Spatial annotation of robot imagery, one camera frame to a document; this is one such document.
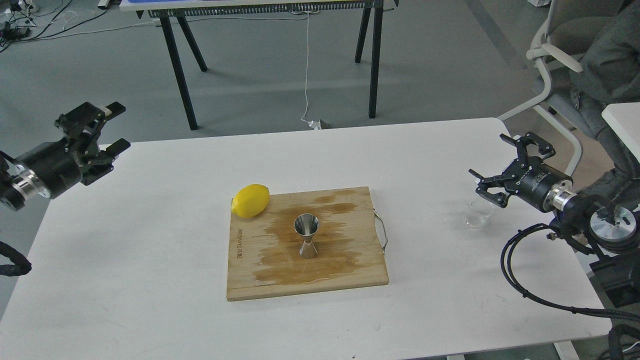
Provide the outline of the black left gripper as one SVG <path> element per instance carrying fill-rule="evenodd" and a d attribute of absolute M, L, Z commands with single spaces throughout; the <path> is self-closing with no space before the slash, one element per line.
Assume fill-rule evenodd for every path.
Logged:
<path fill-rule="evenodd" d="M 24 199 L 36 195 L 55 199 L 78 183 L 89 186 L 109 174 L 131 143 L 119 139 L 100 150 L 98 139 L 106 123 L 125 111 L 119 102 L 106 106 L 84 102 L 60 114 L 54 125 L 63 132 L 62 139 L 42 143 L 15 159 L 14 190 Z"/>

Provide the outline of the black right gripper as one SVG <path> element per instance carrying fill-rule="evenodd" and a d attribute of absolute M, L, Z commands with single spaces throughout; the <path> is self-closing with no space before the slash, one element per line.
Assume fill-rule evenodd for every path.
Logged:
<path fill-rule="evenodd" d="M 516 159 L 502 174 L 491 177 L 470 168 L 468 172 L 477 178 L 475 193 L 499 208 L 507 207 L 515 195 L 540 212 L 551 212 L 554 191 L 573 186 L 572 177 L 544 163 L 556 155 L 553 145 L 534 132 L 517 138 L 500 134 L 500 138 L 516 148 Z M 538 156 L 528 153 L 529 146 L 537 146 Z"/>

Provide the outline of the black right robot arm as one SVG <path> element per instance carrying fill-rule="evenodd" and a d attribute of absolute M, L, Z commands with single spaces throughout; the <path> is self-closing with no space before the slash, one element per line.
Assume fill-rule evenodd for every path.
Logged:
<path fill-rule="evenodd" d="M 601 360 L 637 360 L 639 328 L 631 326 L 639 316 L 620 308 L 639 302 L 639 212 L 622 207 L 598 194 L 573 191 L 573 179 L 546 163 L 556 154 L 553 145 L 534 132 L 524 136 L 500 138 L 514 146 L 516 158 L 498 175 L 485 177 L 474 170 L 476 194 L 499 208 L 505 208 L 515 196 L 536 210 L 554 217 L 550 223 L 537 223 L 519 230 L 510 238 L 500 255 L 500 268 L 505 280 L 523 298 L 540 305 L 573 314 L 620 321 L 608 333 L 608 351 Z M 528 235 L 547 231 L 550 240 L 562 239 L 583 255 L 598 259 L 589 266 L 608 299 L 614 306 L 592 309 L 560 305 L 533 294 L 515 277 L 512 257 L 519 243 Z M 624 339 L 633 338 L 633 344 Z"/>

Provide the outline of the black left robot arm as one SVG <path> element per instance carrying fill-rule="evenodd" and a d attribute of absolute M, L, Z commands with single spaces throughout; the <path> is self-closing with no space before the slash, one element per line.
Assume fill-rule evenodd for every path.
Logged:
<path fill-rule="evenodd" d="M 16 158 L 2 152 L 1 203 L 18 211 L 34 196 L 55 199 L 78 183 L 89 186 L 109 174 L 130 142 L 121 138 L 101 150 L 98 139 L 106 123 L 125 111 L 119 102 L 84 102 L 55 120 L 63 134 L 60 140 L 44 142 Z"/>

